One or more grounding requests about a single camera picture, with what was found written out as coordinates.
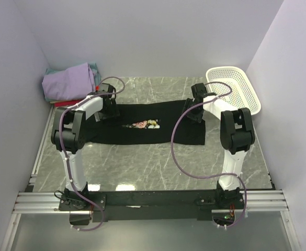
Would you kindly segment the black floral print t shirt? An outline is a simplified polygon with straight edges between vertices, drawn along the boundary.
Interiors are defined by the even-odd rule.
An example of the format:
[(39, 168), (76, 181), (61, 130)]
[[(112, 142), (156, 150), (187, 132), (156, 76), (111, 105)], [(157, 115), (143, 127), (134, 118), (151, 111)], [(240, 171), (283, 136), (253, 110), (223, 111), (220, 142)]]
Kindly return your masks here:
[(100, 122), (89, 118), (85, 138), (88, 142), (115, 145), (168, 143), (185, 102), (118, 105), (120, 116), (116, 118)]

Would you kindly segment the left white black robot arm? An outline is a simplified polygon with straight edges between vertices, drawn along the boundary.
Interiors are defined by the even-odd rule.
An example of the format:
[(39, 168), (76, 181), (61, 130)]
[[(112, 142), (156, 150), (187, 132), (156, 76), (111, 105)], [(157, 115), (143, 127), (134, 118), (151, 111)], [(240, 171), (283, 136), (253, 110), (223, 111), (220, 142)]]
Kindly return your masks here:
[(55, 112), (51, 142), (60, 152), (65, 168), (66, 185), (61, 202), (75, 209), (88, 205), (88, 183), (83, 172), (82, 148), (86, 143), (87, 120), (100, 122), (119, 116), (116, 88), (101, 83), (96, 90), (74, 105), (60, 107)]

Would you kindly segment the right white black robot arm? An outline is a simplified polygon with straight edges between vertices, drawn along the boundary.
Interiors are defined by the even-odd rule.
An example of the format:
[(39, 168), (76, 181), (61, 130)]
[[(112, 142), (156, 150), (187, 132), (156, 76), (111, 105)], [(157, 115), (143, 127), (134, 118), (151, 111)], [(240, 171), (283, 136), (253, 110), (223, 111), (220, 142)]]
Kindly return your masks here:
[(248, 108), (237, 108), (222, 100), (222, 97), (232, 93), (232, 88), (224, 82), (214, 83), (225, 86), (228, 91), (225, 94), (210, 93), (206, 84), (194, 84), (191, 87), (193, 98), (186, 100), (183, 112), (193, 122), (201, 122), (204, 111), (220, 120), (220, 143), (224, 148), (224, 159), (214, 200), (219, 207), (227, 207), (242, 199), (239, 178), (246, 154), (255, 142), (255, 132)]

